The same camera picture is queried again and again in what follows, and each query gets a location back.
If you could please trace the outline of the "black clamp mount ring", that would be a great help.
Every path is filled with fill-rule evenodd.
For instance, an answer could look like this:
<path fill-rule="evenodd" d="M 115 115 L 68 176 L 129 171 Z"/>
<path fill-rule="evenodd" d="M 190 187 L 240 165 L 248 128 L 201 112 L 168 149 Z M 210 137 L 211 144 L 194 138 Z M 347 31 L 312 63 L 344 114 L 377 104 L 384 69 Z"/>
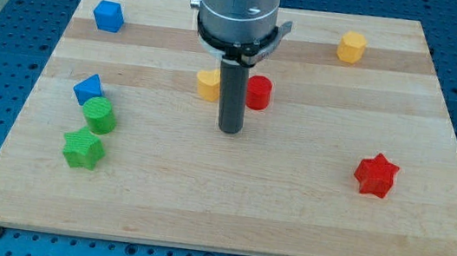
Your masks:
<path fill-rule="evenodd" d="M 275 26 L 266 37 L 253 40 L 250 43 L 227 42 L 212 35 L 201 22 L 199 13 L 197 17 L 197 35 L 199 43 L 206 52 L 219 60 L 226 60 L 240 66 L 254 67 L 267 58 L 280 45 L 281 40 L 292 31 L 292 21 Z"/>

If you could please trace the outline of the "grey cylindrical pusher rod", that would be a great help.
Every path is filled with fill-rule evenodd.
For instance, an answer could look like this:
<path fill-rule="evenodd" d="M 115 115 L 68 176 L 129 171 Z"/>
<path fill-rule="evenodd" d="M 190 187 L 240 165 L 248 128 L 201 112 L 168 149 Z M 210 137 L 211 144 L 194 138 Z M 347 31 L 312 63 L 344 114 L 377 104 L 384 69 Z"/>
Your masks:
<path fill-rule="evenodd" d="M 243 127 L 249 69 L 223 60 L 219 80 L 219 129 L 237 134 Z"/>

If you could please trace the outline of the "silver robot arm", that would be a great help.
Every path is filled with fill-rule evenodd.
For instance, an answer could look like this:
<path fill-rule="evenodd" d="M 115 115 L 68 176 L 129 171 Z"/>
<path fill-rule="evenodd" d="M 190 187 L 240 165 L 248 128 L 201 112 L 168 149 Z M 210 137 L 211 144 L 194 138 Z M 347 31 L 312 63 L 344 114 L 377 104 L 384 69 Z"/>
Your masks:
<path fill-rule="evenodd" d="M 262 62 L 291 32 L 277 24 L 280 0 L 191 0 L 197 35 L 206 52 L 220 61 L 219 129 L 237 134 L 243 127 L 250 68 Z"/>

